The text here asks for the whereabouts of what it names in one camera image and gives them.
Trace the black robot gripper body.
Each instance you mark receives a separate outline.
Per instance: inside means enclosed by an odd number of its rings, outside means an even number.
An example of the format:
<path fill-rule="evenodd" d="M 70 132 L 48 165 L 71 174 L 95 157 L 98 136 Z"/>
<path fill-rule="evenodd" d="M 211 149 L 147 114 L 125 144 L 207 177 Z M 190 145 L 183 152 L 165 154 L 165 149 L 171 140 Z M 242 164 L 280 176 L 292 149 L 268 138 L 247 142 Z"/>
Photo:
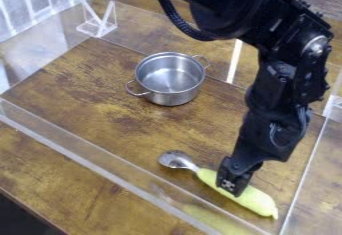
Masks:
<path fill-rule="evenodd" d="M 238 179 L 257 171 L 269 160 L 286 162 L 305 136 L 310 122 L 310 110 L 296 108 L 289 114 L 249 111 L 230 157 L 219 167 L 221 179 Z"/>

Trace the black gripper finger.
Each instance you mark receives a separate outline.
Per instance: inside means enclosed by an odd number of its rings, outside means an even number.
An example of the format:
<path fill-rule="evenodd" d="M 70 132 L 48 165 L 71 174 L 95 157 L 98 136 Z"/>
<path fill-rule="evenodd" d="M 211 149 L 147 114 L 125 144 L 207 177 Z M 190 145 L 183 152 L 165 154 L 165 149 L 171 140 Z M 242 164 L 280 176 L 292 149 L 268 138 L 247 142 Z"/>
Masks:
<path fill-rule="evenodd" d="M 251 174 L 245 173 L 241 176 L 234 175 L 225 166 L 218 169 L 217 186 L 225 191 L 239 197 L 247 188 L 251 180 Z"/>

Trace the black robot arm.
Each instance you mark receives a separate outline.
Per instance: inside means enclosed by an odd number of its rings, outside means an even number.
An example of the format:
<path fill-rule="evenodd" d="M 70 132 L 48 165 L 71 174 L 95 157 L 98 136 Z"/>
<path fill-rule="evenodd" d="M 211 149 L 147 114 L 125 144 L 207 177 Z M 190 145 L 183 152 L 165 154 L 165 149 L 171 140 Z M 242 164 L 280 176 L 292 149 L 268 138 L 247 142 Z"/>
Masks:
<path fill-rule="evenodd" d="M 217 186 L 234 196 L 269 160 L 285 162 L 306 134 L 310 104 L 329 90 L 326 60 L 334 34 L 302 0 L 158 0 L 178 29 L 199 41 L 239 39 L 258 49 L 233 155 Z"/>

